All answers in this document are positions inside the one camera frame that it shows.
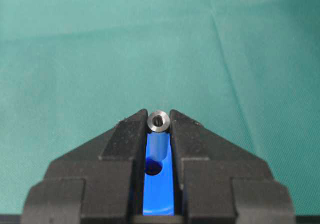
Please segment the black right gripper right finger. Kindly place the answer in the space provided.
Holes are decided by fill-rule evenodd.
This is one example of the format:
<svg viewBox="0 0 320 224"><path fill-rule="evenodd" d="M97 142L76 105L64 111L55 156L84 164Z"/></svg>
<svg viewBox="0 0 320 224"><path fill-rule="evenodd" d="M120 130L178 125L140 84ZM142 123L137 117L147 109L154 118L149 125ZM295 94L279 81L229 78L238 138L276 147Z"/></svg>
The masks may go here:
<svg viewBox="0 0 320 224"><path fill-rule="evenodd" d="M295 223L286 186L258 156L171 110L175 209L185 223Z"/></svg>

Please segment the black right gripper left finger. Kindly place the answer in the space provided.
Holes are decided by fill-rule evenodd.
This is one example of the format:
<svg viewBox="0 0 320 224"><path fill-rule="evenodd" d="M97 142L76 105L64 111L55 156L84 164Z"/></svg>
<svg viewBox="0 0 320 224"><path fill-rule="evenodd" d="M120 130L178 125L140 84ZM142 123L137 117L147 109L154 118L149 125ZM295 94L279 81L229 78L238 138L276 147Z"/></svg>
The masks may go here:
<svg viewBox="0 0 320 224"><path fill-rule="evenodd" d="M26 198L22 223L128 223L143 209L148 112L52 161Z"/></svg>

